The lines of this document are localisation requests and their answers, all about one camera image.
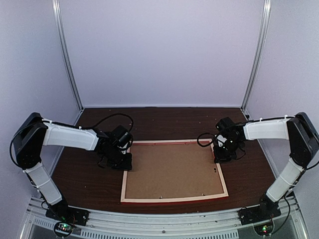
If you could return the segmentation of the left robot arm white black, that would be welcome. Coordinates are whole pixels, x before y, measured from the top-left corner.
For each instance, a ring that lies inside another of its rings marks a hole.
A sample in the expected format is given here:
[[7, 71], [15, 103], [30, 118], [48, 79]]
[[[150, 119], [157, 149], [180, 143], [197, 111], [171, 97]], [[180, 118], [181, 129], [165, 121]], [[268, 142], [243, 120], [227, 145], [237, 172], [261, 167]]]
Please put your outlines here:
[[69, 220], [72, 211], [65, 205], [66, 200], [43, 163], [45, 148], [91, 151], [106, 160], [108, 167], [132, 169], [132, 155], [128, 152], [134, 141], [131, 129], [118, 125], [112, 131], [102, 131], [98, 129], [98, 125], [69, 125], [32, 112], [10, 142], [12, 162], [28, 176], [48, 205], [53, 206], [53, 214], [61, 221]]

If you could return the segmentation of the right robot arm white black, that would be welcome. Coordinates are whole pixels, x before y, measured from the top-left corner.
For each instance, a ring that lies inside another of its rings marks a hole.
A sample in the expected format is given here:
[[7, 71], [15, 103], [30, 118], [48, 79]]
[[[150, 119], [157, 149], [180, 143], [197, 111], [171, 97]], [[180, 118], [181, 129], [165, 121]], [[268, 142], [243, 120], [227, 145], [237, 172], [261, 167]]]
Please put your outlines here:
[[237, 151], [247, 141], [259, 141], [276, 179], [260, 198], [256, 208], [259, 219], [267, 219], [278, 206], [279, 200], [298, 183], [310, 168], [309, 164], [319, 150], [319, 134], [305, 112], [294, 116], [233, 122], [221, 119], [213, 136], [214, 159], [217, 163], [237, 159]]

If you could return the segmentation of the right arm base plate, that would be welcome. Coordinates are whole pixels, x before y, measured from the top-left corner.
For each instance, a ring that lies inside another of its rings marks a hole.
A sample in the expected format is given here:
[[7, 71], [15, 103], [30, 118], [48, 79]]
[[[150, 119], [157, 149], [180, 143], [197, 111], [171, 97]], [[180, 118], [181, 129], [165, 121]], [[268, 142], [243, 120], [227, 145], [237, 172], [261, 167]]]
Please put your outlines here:
[[259, 206], [254, 206], [250, 208], [241, 208], [238, 211], [238, 216], [242, 225], [253, 224], [257, 222], [262, 222], [270, 220], [271, 218], [278, 217], [281, 215], [280, 209], [274, 209], [269, 211], [262, 211]]

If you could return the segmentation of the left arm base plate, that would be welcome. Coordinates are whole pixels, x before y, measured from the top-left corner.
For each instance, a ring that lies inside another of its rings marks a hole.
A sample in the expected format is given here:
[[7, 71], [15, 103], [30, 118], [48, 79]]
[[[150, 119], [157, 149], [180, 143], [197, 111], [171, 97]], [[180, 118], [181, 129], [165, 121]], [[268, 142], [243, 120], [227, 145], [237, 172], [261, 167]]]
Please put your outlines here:
[[89, 211], [69, 206], [49, 205], [45, 216], [72, 225], [86, 226]]

